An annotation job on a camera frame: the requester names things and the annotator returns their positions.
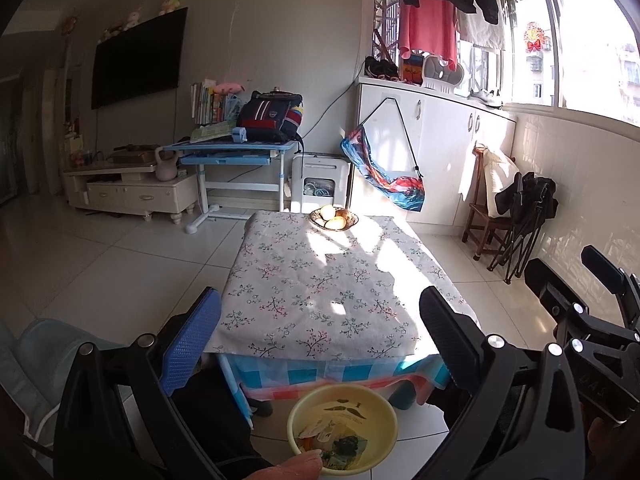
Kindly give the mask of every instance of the black pants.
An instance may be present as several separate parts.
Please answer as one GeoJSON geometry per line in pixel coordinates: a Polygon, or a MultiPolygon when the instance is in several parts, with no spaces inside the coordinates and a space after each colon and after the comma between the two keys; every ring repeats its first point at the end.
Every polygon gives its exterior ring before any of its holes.
{"type": "Polygon", "coordinates": [[[227,480],[243,480],[271,467],[251,445],[251,429],[218,367],[195,374],[184,388],[174,392],[172,401],[227,480]]]}

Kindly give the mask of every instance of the blue gripper pad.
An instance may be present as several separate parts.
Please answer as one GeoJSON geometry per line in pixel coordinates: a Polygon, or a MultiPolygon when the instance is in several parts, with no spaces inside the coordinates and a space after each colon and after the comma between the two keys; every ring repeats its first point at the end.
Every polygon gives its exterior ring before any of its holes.
{"type": "Polygon", "coordinates": [[[220,321],[222,302],[213,288],[204,296],[162,358],[160,386],[167,397],[183,388],[220,321]]]}

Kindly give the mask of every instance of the white cushion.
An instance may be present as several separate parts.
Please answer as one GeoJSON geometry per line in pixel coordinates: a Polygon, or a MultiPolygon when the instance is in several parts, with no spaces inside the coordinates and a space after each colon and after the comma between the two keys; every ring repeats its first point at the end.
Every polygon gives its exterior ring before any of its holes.
{"type": "Polygon", "coordinates": [[[495,196],[513,184],[516,173],[520,170],[513,161],[498,148],[484,150],[484,179],[486,180],[486,208],[491,218],[509,217],[510,211],[504,215],[498,213],[495,196]]]}

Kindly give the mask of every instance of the yellow fruit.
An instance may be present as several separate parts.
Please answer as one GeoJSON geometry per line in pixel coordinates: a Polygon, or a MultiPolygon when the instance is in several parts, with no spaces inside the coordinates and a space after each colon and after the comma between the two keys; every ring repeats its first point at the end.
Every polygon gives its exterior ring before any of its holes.
{"type": "Polygon", "coordinates": [[[335,207],[332,205],[325,205],[320,209],[320,216],[324,220],[331,220],[331,218],[335,217],[335,207]]]}
{"type": "Polygon", "coordinates": [[[337,231],[340,229],[344,229],[345,225],[347,225],[347,221],[341,216],[337,216],[329,220],[326,224],[324,224],[324,227],[326,227],[327,229],[333,229],[334,231],[337,231]]]}

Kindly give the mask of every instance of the tv stand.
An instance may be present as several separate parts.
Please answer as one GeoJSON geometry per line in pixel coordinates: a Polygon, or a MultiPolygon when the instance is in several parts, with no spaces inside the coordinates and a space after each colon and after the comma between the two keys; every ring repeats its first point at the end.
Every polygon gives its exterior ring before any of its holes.
{"type": "Polygon", "coordinates": [[[142,216],[151,220],[154,212],[169,213],[174,224],[182,213],[193,212],[198,201],[194,174],[160,182],[156,164],[114,164],[96,162],[65,170],[65,191],[69,205],[112,213],[142,216]]]}

